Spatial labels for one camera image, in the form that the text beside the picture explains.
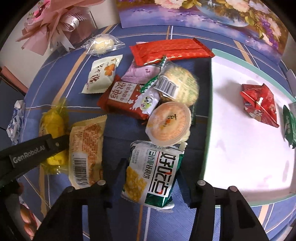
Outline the left hand with black glove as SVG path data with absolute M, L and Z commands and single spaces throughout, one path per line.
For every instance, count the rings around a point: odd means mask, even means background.
M 34 214 L 22 203 L 20 203 L 20 215 L 24 222 L 23 228 L 26 234 L 32 240 L 35 236 L 35 233 L 38 229 L 38 223 L 35 219 Z

